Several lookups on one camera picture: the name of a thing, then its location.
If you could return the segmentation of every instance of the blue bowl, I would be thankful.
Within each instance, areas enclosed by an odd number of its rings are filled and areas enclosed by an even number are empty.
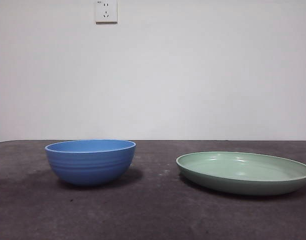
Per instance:
[[[80,186],[108,183],[130,166],[136,144],[126,140],[76,140],[45,147],[48,162],[63,181]]]

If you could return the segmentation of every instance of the plate rim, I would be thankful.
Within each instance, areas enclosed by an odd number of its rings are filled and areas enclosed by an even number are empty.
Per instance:
[[[295,161],[289,158],[285,158],[285,157],[280,157],[280,156],[272,156],[272,155],[266,155],[266,154],[260,154],[260,153],[253,153],[253,152],[240,152],[240,151],[199,151],[199,152],[191,152],[191,153],[187,153],[184,155],[179,156],[178,158],[176,158],[175,162],[176,164],[191,172],[191,173],[195,173],[195,174],[201,174],[204,176],[208,176],[208,177],[213,177],[213,178],[220,178],[220,179],[226,179],[226,180],[235,180],[235,181],[245,181],[245,182],[258,182],[258,183],[281,183],[281,182],[291,182],[291,181],[297,181],[297,180],[304,180],[306,179],[306,175],[304,176],[299,176],[299,177],[293,177],[287,180],[252,180],[252,179],[239,179],[239,178],[230,178],[230,177],[224,177],[224,176],[216,176],[216,175],[212,175],[212,174],[206,174],[203,172],[199,172],[199,171],[194,171],[191,170],[187,167],[185,167],[184,165],[182,165],[179,160],[185,156],[188,155],[194,155],[194,154],[203,154],[203,153],[230,153],[230,154],[250,154],[250,155],[259,155],[259,156],[264,156],[264,157],[272,157],[272,158],[277,158],[277,159],[283,159],[283,160],[287,160],[290,162],[294,162],[294,163],[298,163],[301,164],[302,166],[306,167],[306,164],[299,162],[299,161]]]

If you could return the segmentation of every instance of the bowl rim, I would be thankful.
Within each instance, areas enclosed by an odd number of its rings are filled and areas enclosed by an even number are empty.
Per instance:
[[[99,150],[99,151],[58,151],[50,149],[49,147],[56,145],[56,144],[62,144],[62,143],[68,143],[68,142],[84,142],[84,141],[118,141],[118,142],[128,142],[132,143],[131,146],[123,147],[123,148],[117,148],[112,150]],[[53,152],[53,153],[64,153],[64,154],[96,154],[96,153],[108,153],[108,152],[117,152],[121,150],[131,149],[134,148],[137,144],[133,141],[129,140],[120,140],[120,139],[81,139],[81,140],[68,140],[68,141],[60,141],[55,142],[52,144],[47,145],[44,149],[47,152]]]
[[[288,158],[285,158],[285,157],[279,157],[279,156],[272,156],[272,155],[265,155],[265,154],[259,154],[259,153],[252,153],[252,152],[238,152],[238,151],[200,151],[200,152],[191,152],[191,153],[187,153],[187,154],[184,154],[184,155],[181,155],[179,156],[177,159],[176,159],[176,164],[183,168],[183,169],[186,169],[187,171],[190,171],[192,173],[195,173],[195,174],[201,174],[201,175],[204,175],[204,176],[210,176],[210,177],[214,177],[214,178],[220,178],[220,179],[227,179],[227,180],[236,180],[236,181],[246,181],[246,182],[289,182],[289,181],[296,181],[296,180],[302,180],[302,179],[306,179],[306,175],[303,175],[303,176],[298,176],[298,177],[290,177],[289,179],[285,179],[285,180],[253,180],[253,179],[239,179],[239,178],[231,178],[231,177],[225,177],[225,176],[218,176],[218,175],[213,175],[213,174],[206,174],[205,172],[200,172],[200,171],[194,171],[192,169],[189,169],[187,168],[186,166],[184,166],[183,164],[181,164],[179,162],[179,160],[187,155],[195,155],[195,154],[204,154],[204,153],[230,153],[230,154],[249,154],[249,155],[259,155],[259,156],[264,156],[264,157],[272,157],[272,158],[277,158],[277,159],[283,159],[283,160],[287,160],[287,161],[290,161],[290,162],[294,162],[294,163],[297,163],[297,164],[300,164],[304,167],[306,167],[306,164],[302,163],[302,162],[299,162],[299,161],[295,161],[295,160],[292,160],[292,159],[288,159]]]

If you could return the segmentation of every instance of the bowl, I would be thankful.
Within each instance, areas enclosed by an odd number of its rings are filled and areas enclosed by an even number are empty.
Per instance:
[[[108,183],[130,166],[136,144],[126,140],[92,139],[45,147],[51,169],[63,181],[80,186]]]
[[[279,195],[306,183],[306,165],[277,156],[209,151],[176,159],[181,173],[201,186],[240,195]]]

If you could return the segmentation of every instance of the electrical outlet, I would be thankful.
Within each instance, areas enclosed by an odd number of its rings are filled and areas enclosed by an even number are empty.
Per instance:
[[[97,0],[95,3],[95,22],[117,23],[118,22],[118,1]]]

